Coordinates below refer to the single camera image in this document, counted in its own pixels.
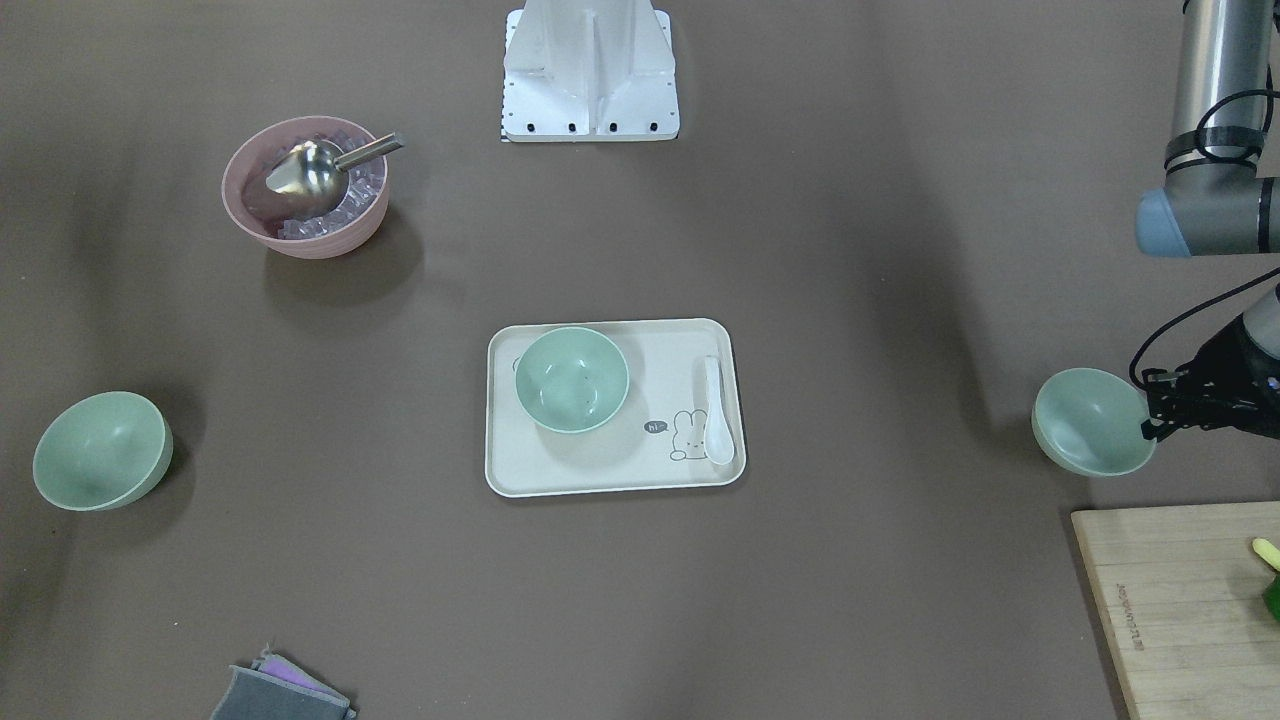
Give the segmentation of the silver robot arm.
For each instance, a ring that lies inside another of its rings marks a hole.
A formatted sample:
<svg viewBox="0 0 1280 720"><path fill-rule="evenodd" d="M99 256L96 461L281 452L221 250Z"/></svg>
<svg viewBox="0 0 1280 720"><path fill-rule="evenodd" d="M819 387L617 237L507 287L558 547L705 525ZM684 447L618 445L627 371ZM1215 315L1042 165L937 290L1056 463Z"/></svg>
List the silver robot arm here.
<svg viewBox="0 0 1280 720"><path fill-rule="evenodd" d="M1139 249L1153 258L1277 252L1277 179L1257 165L1277 128L1270 41L1275 1L1187 1L1172 129L1161 187L1135 213ZM1143 436L1234 428L1277 437L1277 291L1261 295L1171 370L1138 365Z"/></svg>

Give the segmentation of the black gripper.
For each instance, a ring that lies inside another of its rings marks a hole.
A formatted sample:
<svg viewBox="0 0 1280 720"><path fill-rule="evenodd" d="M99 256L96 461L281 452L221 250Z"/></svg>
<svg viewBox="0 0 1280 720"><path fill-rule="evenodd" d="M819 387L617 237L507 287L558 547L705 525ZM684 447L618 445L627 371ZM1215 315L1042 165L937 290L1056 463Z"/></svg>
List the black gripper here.
<svg viewBox="0 0 1280 720"><path fill-rule="evenodd" d="M1277 359L1266 354L1236 316L1188 363L1174 370L1143 370L1149 419L1146 439L1162 441L1180 429L1235 428L1279 437Z"/></svg>

